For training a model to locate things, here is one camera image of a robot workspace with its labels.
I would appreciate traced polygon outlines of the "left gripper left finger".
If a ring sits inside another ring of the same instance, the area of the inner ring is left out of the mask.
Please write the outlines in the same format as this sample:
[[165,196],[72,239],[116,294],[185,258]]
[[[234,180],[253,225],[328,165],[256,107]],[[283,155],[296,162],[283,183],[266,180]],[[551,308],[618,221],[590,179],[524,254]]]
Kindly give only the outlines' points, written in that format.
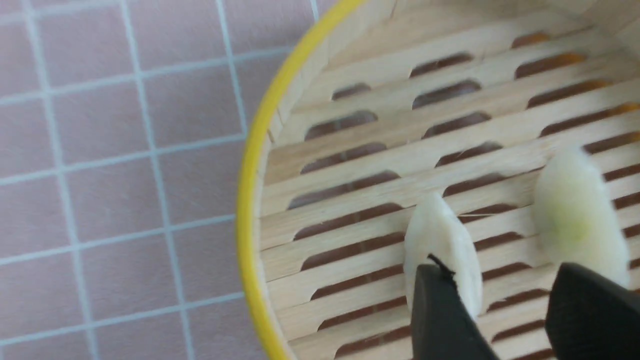
[[458,294],[455,272],[427,256],[414,278],[411,343],[414,360],[497,360]]

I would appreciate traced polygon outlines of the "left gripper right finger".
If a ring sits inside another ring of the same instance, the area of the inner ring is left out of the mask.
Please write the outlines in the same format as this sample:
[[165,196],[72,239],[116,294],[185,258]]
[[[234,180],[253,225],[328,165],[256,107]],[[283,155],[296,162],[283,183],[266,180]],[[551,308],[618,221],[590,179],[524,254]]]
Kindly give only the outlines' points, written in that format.
[[638,360],[640,296],[580,264],[563,263],[545,331],[558,360]]

